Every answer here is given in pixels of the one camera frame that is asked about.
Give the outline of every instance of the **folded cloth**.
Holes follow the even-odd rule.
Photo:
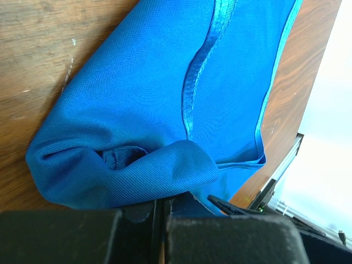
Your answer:
[[[266,161],[260,127],[301,0],[141,0],[63,91],[26,154],[40,193],[111,208],[229,200]]]

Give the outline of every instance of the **wooden surface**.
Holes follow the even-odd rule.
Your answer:
[[[63,87],[138,0],[7,0],[0,9],[0,210],[64,208],[37,191],[24,155]],[[265,120],[268,165],[235,195],[247,205],[293,144],[341,0],[305,0]]]

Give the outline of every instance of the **white scratch mark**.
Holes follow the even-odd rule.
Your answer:
[[[277,121],[275,121],[275,124],[274,124],[273,130],[271,131],[271,134],[274,133],[274,129],[275,129],[275,126],[276,126],[276,122],[277,122]]]
[[[26,116],[24,116],[24,115],[21,116],[21,117],[14,117],[13,120],[22,120],[22,119],[24,119],[25,117],[26,117]]]
[[[68,81],[68,78],[70,77],[70,74],[71,74],[71,71],[72,71],[72,67],[73,67],[73,60],[74,58],[71,58],[71,64],[69,66],[69,69],[66,73],[66,77],[65,77],[65,80],[64,80],[64,85],[62,86],[62,89],[61,89],[61,93],[64,91],[65,87],[66,87],[66,84],[67,84],[67,81]]]

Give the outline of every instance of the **blue fabric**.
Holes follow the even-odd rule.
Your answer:
[[[110,208],[229,200],[266,161],[260,125],[301,0],[141,0],[27,151],[40,193]]]

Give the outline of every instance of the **blue object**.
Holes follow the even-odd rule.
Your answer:
[[[229,200],[266,162],[260,127],[301,0],[141,0],[28,149],[40,193],[110,208]]]

